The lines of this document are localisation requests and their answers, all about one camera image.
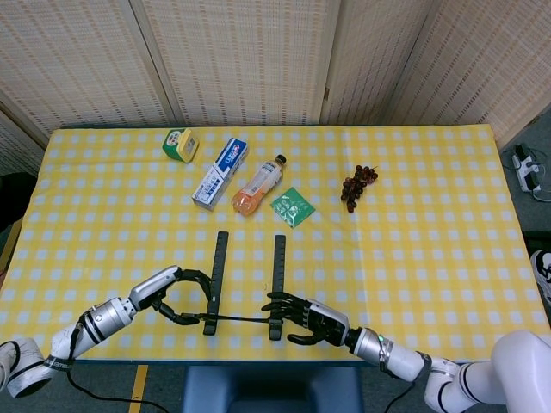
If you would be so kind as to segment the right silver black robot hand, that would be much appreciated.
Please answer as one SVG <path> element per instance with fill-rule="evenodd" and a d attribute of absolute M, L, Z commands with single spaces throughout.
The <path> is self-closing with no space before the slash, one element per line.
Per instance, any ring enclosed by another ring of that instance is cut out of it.
<path fill-rule="evenodd" d="M 271 302 L 261 310 L 268 311 L 278 320 L 288 320 L 307 329 L 310 335 L 289 334 L 287 339 L 297 345 L 312 346 L 319 342 L 328 342 L 335 347 L 345 344 L 350 330 L 346 315 L 316 300 L 302 299 L 290 293 L 272 292 L 267 296 Z"/>

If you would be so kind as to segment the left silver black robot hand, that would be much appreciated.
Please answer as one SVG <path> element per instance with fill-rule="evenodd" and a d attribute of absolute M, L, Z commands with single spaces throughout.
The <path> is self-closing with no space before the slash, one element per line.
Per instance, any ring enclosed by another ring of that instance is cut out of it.
<path fill-rule="evenodd" d="M 141 282 L 129 293 L 129 300 L 136 312 L 152 307 L 155 311 L 179 325 L 194 325 L 201 321 L 197 315 L 176 314 L 163 302 L 167 290 L 173 284 L 181 281 L 197 283 L 207 300 L 212 298 L 211 279 L 200 270 L 182 269 L 177 265 L 170 266 Z"/>

